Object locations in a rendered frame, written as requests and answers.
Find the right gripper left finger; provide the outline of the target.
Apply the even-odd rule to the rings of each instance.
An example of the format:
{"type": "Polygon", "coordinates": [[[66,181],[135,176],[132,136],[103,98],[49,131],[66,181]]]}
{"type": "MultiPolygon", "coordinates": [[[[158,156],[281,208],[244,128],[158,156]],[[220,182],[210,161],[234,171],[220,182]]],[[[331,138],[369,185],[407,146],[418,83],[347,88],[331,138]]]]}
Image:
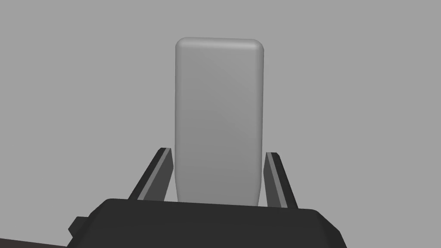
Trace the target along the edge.
{"type": "Polygon", "coordinates": [[[171,148],[160,148],[128,199],[164,201],[173,170],[171,148]]]}

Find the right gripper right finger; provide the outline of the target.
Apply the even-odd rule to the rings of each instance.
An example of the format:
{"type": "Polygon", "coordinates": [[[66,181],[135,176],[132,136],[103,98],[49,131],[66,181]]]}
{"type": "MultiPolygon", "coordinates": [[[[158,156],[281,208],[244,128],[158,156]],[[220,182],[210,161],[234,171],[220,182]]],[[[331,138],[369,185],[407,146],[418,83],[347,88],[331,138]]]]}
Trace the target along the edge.
{"type": "Polygon", "coordinates": [[[266,152],[263,177],[268,207],[298,209],[281,157],[276,152],[266,152]]]}

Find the grey rounded block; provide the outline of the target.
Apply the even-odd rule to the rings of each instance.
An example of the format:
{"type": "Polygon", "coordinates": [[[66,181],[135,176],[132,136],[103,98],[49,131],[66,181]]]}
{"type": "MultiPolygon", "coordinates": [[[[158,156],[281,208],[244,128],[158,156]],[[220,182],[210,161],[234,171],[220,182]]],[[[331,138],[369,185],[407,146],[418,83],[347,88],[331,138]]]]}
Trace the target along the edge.
{"type": "Polygon", "coordinates": [[[180,202],[259,202],[264,48],[185,37],[175,50],[175,183],[180,202]]]}

